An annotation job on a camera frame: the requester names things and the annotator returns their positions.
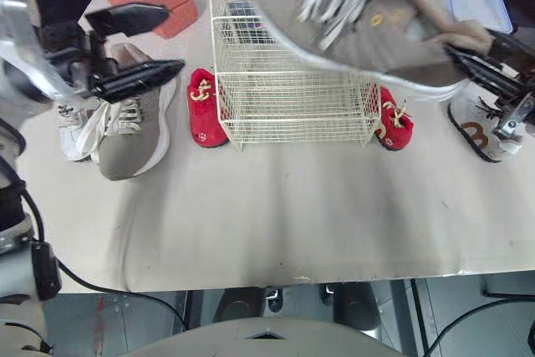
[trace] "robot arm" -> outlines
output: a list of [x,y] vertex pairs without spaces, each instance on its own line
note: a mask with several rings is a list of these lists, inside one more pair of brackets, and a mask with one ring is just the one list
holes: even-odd
[[75,23],[36,35],[27,9],[27,0],[0,0],[0,355],[6,357],[48,355],[41,302],[61,288],[41,217],[15,171],[25,147],[18,128],[54,101],[96,96],[118,102],[160,87],[184,66],[178,60],[148,61],[119,71],[105,56],[107,36],[150,31],[169,15],[161,6],[131,3],[91,13],[89,34]]

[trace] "gray sneaker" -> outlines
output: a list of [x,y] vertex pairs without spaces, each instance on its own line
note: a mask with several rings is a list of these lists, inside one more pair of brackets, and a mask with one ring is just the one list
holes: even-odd
[[486,54],[491,35],[440,0],[255,0],[273,37],[323,69],[357,69],[392,89],[443,100],[467,84],[444,44]]
[[[120,67],[149,59],[131,43],[117,44],[111,53]],[[105,129],[95,159],[105,177],[115,181],[138,176],[164,157],[170,143],[166,110],[176,92],[177,80],[173,79],[160,89],[102,107],[99,121]]]

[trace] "shoe logo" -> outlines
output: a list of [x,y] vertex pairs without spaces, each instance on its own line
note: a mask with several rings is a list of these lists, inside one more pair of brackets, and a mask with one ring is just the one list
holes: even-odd
[[195,95],[195,92],[192,91],[190,92],[190,98],[197,102],[201,100],[207,100],[208,97],[210,96],[210,93],[205,94],[204,91],[210,88],[211,88],[210,83],[204,79],[201,81],[201,84],[199,85],[199,88],[197,89],[199,91],[199,95]]
[[466,129],[476,129],[476,132],[472,135],[470,135],[470,139],[474,142],[474,144],[476,144],[476,140],[480,140],[481,143],[477,145],[477,147],[480,149],[480,150],[484,150],[487,145],[488,145],[488,137],[483,133],[483,127],[482,125],[480,125],[479,123],[476,123],[475,121],[469,121],[467,123],[463,123],[461,125],[461,128],[466,131],[466,133],[468,134],[467,130]]

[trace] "cable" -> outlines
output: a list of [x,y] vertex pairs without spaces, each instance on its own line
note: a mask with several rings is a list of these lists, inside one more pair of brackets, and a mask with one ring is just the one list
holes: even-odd
[[26,150],[26,140],[20,132],[10,125],[6,120],[0,118],[0,127],[13,136],[15,142],[18,145],[18,154],[22,155],[24,150]]
[[533,298],[535,300],[535,295],[532,294],[511,294],[511,293],[493,293],[493,292],[487,292],[486,289],[483,289],[481,291],[481,295],[483,297],[488,298]]
[[[23,135],[21,135],[18,130],[13,128],[9,123],[7,123],[5,120],[0,118],[0,127],[3,127],[9,134],[13,136],[15,141],[18,144],[20,154],[24,151],[26,148],[26,140],[24,139]],[[44,224],[43,224],[43,217],[41,217],[41,213],[39,212],[39,208],[37,207],[37,204],[33,200],[32,196],[30,196],[30,193],[26,188],[26,183],[21,180],[17,172],[9,165],[9,163],[0,155],[0,171],[11,181],[13,185],[20,185],[23,187],[23,190],[21,191],[21,197],[24,198],[24,200],[27,202],[28,206],[30,207],[30,210],[32,211],[33,218],[35,220],[35,224],[37,225],[38,229],[38,240],[40,242],[44,242]],[[182,327],[184,330],[188,330],[189,327],[182,318],[182,316],[179,314],[179,312],[169,303],[165,302],[164,300],[160,300],[159,298],[148,296],[146,294],[141,293],[133,293],[133,292],[126,292],[123,290],[114,290],[112,288],[102,288],[100,286],[96,286],[94,284],[91,284],[89,282],[84,281],[82,278],[77,276],[75,273],[73,273],[69,268],[65,266],[64,263],[62,263],[58,258],[56,258],[58,261],[59,268],[71,279],[73,279],[77,284],[80,284],[84,286],[85,288],[89,288],[91,290],[94,290],[95,292],[101,292],[101,293],[109,293],[109,294],[117,294],[121,296],[130,296],[135,298],[142,298],[144,300],[153,301],[155,303],[158,303],[160,305],[163,305],[164,307],[168,308],[180,321],[182,324]]]
[[467,318],[470,318],[472,315],[480,313],[481,311],[484,311],[486,309],[492,309],[494,307],[497,307],[499,305],[503,304],[509,304],[509,303],[534,303],[535,298],[506,298],[504,300],[497,300],[493,301],[492,303],[483,304],[475,309],[471,309],[470,311],[464,313],[459,318],[454,320],[451,324],[446,326],[442,332],[438,335],[436,340],[433,342],[433,344],[430,346],[429,350],[427,350],[426,353],[424,353],[423,357],[430,357],[433,351],[435,351],[436,346],[444,339],[444,337],[452,330],[454,329],[458,324],[460,324],[462,321],[464,321]]
[[172,305],[170,305],[169,303],[165,302],[164,300],[161,300],[161,299],[156,298],[156,297],[148,296],[148,295],[142,294],[142,293],[126,292],[124,290],[114,290],[112,288],[102,288],[100,286],[96,286],[94,284],[91,284],[89,282],[84,281],[82,278],[80,278],[75,273],[73,273],[73,271],[71,271],[69,268],[67,268],[64,263],[59,261],[59,258],[56,258],[56,259],[58,260],[59,269],[64,271],[64,273],[68,277],[73,279],[77,284],[80,284],[80,285],[84,286],[85,288],[89,288],[91,290],[94,290],[95,292],[117,294],[119,296],[130,296],[130,297],[142,298],[142,299],[145,299],[145,300],[150,300],[150,301],[154,301],[156,303],[159,303],[159,304],[163,305],[164,307],[168,308],[181,321],[181,324],[182,324],[182,327],[184,328],[184,330],[188,330],[189,329],[188,325],[186,324],[186,322],[184,321],[182,316],[178,313],[178,311],[176,311],[176,309]]
[[418,286],[416,280],[410,280],[410,288],[412,288],[412,297],[415,300],[416,317],[418,318],[418,326],[420,328],[421,345],[424,353],[429,351],[429,343],[427,342],[427,332],[425,331],[424,314],[421,312],[420,294],[418,293]]

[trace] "sneaker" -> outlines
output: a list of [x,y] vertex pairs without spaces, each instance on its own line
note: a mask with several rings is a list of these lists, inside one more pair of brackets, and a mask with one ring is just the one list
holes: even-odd
[[451,123],[468,141],[471,148],[487,162],[500,162],[516,155],[522,148],[522,136],[501,140],[492,131],[503,112],[492,108],[482,96],[485,90],[475,85],[469,91],[459,93],[448,105]]
[[216,148],[228,142],[217,118],[216,78],[204,69],[196,69],[187,86],[190,132],[203,148]]
[[[149,59],[131,43],[117,44],[111,53],[121,67]],[[112,181],[129,179],[161,161],[171,139],[166,111],[177,80],[115,104],[104,102],[94,113],[78,146],[91,152],[103,176]]]
[[81,162],[89,159],[90,152],[80,151],[76,143],[89,117],[99,104],[98,99],[88,99],[80,105],[57,104],[61,153],[67,161]]
[[418,99],[444,100],[468,84],[445,44],[487,54],[479,23],[456,23],[438,0],[255,0],[270,34],[322,69],[357,69]]
[[375,136],[387,150],[402,150],[409,144],[414,123],[405,113],[406,106],[404,102],[399,109],[390,91],[381,86],[381,122]]

